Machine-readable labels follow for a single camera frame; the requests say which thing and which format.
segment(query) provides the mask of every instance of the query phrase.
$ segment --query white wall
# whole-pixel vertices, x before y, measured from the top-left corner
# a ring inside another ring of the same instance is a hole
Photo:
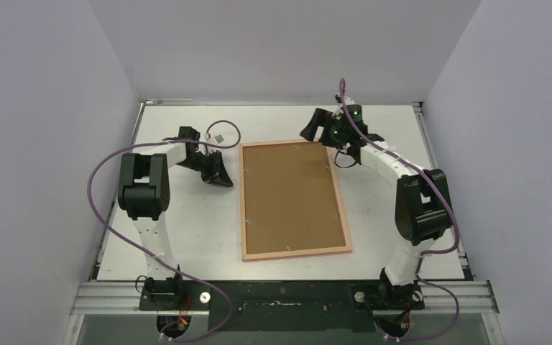
[[[86,0],[0,1],[0,344],[60,343],[102,234],[86,178],[137,109]]]
[[[480,0],[89,2],[141,98],[316,104],[425,99]]]
[[[484,0],[424,110],[507,344],[552,344],[552,1]]]

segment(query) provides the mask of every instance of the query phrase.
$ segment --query wooden frame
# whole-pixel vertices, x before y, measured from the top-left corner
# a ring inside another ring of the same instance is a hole
[[[281,140],[275,142],[250,142],[240,145],[239,152],[239,188],[240,188],[240,223],[241,223],[241,249],[242,249],[242,261],[254,261],[263,259],[283,259],[288,257],[306,257],[323,254],[339,254],[348,253],[352,251],[352,244],[350,241],[350,232],[348,228],[348,221],[346,219],[346,212],[344,210],[344,203],[341,200],[341,193],[339,190],[339,182],[337,179],[336,169],[334,169],[334,159],[331,151],[325,147],[328,155],[329,169],[331,171],[331,178],[333,180],[333,189],[335,191],[337,207],[339,209],[339,219],[341,222],[341,228],[344,233],[345,245],[341,247],[327,247],[316,249],[301,249],[291,252],[270,252],[261,254],[248,254],[247,253],[247,223],[246,223],[246,203],[244,200],[244,148],[251,146],[265,146],[275,144],[295,144],[295,143],[308,143],[303,139],[294,140]]]

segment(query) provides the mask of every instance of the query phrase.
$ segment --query white table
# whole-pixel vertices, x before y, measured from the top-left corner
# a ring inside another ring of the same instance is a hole
[[[334,109],[333,105],[321,106]],[[200,132],[213,121],[228,119],[242,132],[242,142],[298,139],[315,106],[147,106],[136,142],[157,142],[173,137],[179,126]],[[430,167],[426,148],[411,106],[364,106],[369,131],[382,135],[406,158]],[[227,124],[214,127],[227,143],[236,132]],[[216,188],[203,183],[200,174],[173,167],[170,207],[166,212],[171,247],[181,269],[205,280],[360,280],[376,279],[387,264],[399,236],[395,227],[395,189],[365,167],[338,170],[341,195],[349,222],[352,252],[320,257],[242,262],[240,247],[239,150],[223,152],[234,187]],[[349,157],[340,157],[342,164]],[[117,207],[111,225],[140,243],[134,225]],[[436,243],[445,249],[453,243],[450,231]],[[146,274],[140,251],[109,236],[103,248],[98,280],[134,280]],[[456,252],[424,260],[421,275],[428,279],[463,278]]]

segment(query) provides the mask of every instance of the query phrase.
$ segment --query framed board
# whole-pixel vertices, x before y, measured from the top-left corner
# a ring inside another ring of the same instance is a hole
[[[240,147],[242,260],[352,250],[329,149],[320,142]]]

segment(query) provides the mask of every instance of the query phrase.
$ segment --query purple cable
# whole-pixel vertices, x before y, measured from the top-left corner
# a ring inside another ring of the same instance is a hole
[[[424,256],[427,255],[427,254],[447,254],[447,253],[453,252],[454,250],[456,250],[458,248],[458,245],[460,244],[460,233],[459,233],[459,228],[458,228],[458,222],[456,221],[456,217],[454,217],[454,211],[452,211],[450,205],[447,203],[447,200],[444,198],[443,194],[441,194],[441,192],[439,191],[439,189],[437,188],[435,183],[433,183],[433,181],[420,168],[418,168],[415,165],[413,165],[413,164],[409,163],[408,161],[404,160],[403,158],[401,158],[401,156],[397,155],[396,153],[394,153],[392,151],[388,151],[388,150],[380,147],[378,144],[374,143],[369,138],[367,138],[367,136],[365,134],[363,134],[363,132],[361,132],[359,127],[357,127],[357,125],[354,123],[354,120],[352,119],[352,116],[350,115],[350,112],[348,111],[348,109],[346,107],[346,103],[345,103],[345,99],[344,99],[344,94],[345,93],[346,93],[346,80],[344,78],[342,78],[339,81],[339,96],[341,98],[341,107],[344,110],[344,114],[346,114],[346,118],[348,118],[348,121],[352,125],[352,128],[354,128],[354,131],[361,138],[363,138],[367,142],[367,144],[370,144],[371,146],[375,147],[379,151],[383,151],[384,153],[388,154],[389,156],[391,156],[395,159],[398,159],[404,166],[406,166],[406,167],[410,168],[411,170],[414,170],[415,172],[417,172],[419,174],[419,176],[421,176],[422,179],[424,179],[424,181],[426,181],[428,186],[431,187],[431,190],[435,193],[435,195],[437,196],[437,199],[439,199],[439,202],[441,202],[441,204],[443,205],[443,208],[446,209],[446,213],[448,214],[449,218],[451,219],[451,223],[454,227],[454,244],[451,247],[449,247],[448,249],[441,249],[441,250],[431,250],[431,249],[429,249],[429,250],[425,250],[424,252],[421,252],[420,253],[420,259],[418,260],[418,266],[415,269],[415,277],[418,278],[418,281],[424,283],[425,285],[441,289],[441,290],[445,291],[446,293],[448,293],[454,299],[454,303],[456,304],[456,312],[454,314],[454,319],[452,320],[452,322],[447,327],[445,327],[444,329],[442,329],[441,331],[439,331],[435,334],[432,334],[430,336],[415,336],[415,337],[412,337],[412,338],[403,338],[403,339],[399,339],[399,341],[416,341],[416,340],[435,339],[435,338],[437,338],[439,336],[442,336],[445,333],[449,332],[456,325],[456,323],[458,322],[458,318],[460,316],[460,303],[458,302],[458,298],[456,297],[456,295],[454,295],[454,293],[451,292],[447,287],[437,285],[435,283],[432,283],[432,282],[429,282],[427,280],[424,280],[424,279],[420,278],[420,275],[419,275],[420,266],[422,266],[422,261],[424,260]],[[386,332],[384,332],[379,326],[378,326],[378,328],[383,333],[386,334]],[[389,334],[386,334],[386,336],[389,339],[397,340],[397,338],[395,338],[395,337],[393,337]]]
[[[207,142],[200,142],[200,141],[191,140],[191,139],[176,139],[176,140],[169,140],[167,142],[148,142],[148,143],[144,143],[144,144],[133,144],[133,145],[130,145],[128,147],[124,147],[123,149],[118,149],[117,151],[115,151],[115,152],[111,153],[110,155],[106,156],[105,158],[103,158],[103,160],[100,161],[100,163],[98,163],[97,166],[94,168],[94,170],[92,170],[92,173],[90,174],[90,178],[88,179],[88,185],[87,185],[87,188],[86,188],[86,193],[88,195],[88,202],[90,203],[90,208],[92,208],[92,212],[94,212],[94,216],[96,216],[98,221],[100,221],[101,224],[103,224],[113,235],[119,237],[122,241],[126,242],[127,244],[130,244],[131,246],[133,246],[134,248],[140,250],[141,252],[144,252],[145,254],[153,257],[155,259],[155,261],[160,263],[160,265],[168,268],[169,270],[173,271],[174,273],[178,273],[179,275],[182,275],[183,277],[187,277],[191,280],[195,280],[196,282],[199,282],[200,284],[203,284],[203,285],[211,288],[212,290],[215,290],[220,295],[222,295],[225,298],[225,300],[227,301],[227,303],[229,305],[229,313],[227,314],[227,317],[225,317],[225,319],[222,320],[222,322],[220,322],[217,326],[214,326],[213,328],[209,329],[206,333],[201,334],[199,336],[194,336],[193,338],[189,338],[189,339],[173,339],[173,341],[180,342],[180,343],[185,343],[185,342],[194,341],[194,340],[204,338],[205,336],[207,336],[209,334],[212,334],[214,331],[221,328],[224,324],[227,323],[227,321],[229,321],[229,319],[231,317],[231,314],[234,312],[234,305],[232,304],[232,302],[229,299],[228,295],[223,290],[219,289],[218,287],[216,287],[215,285],[212,285],[209,282],[206,282],[205,280],[196,278],[192,275],[189,275],[188,273],[177,270],[176,268],[174,268],[174,267],[170,266],[169,264],[165,263],[164,261],[162,261],[159,257],[157,257],[153,252],[151,252],[147,248],[144,248],[143,246],[134,243],[131,239],[128,239],[127,237],[122,235],[119,231],[114,229],[108,223],[108,221],[106,221],[101,216],[100,212],[98,212],[98,209],[96,208],[96,205],[94,204],[94,199],[92,198],[92,182],[93,182],[94,176],[96,175],[98,170],[106,162],[108,162],[111,158],[113,158],[113,157],[115,157],[115,156],[117,156],[121,153],[128,152],[129,150],[136,149],[138,147],[155,147],[155,146],[161,146],[161,145],[166,145],[166,144],[175,144],[175,143],[178,143],[178,142],[188,142],[188,143],[191,143],[191,144],[200,144],[200,145],[215,147],[217,149],[231,149],[231,148],[237,146],[240,143],[242,135],[240,133],[240,129],[238,128],[238,126],[236,126],[233,122],[228,121],[228,120],[219,120],[219,121],[213,123],[212,125],[210,125],[209,128],[211,128],[214,124],[221,123],[221,122],[232,125],[235,128],[236,132],[238,132],[238,140],[236,140],[236,143],[234,143],[232,145],[219,146],[219,145],[210,144],[210,143],[207,143]],[[164,326],[162,328],[162,330],[160,331],[160,333],[163,334],[164,331],[166,329],[168,329],[168,327],[171,327],[173,324],[174,323],[169,323],[166,326]]]

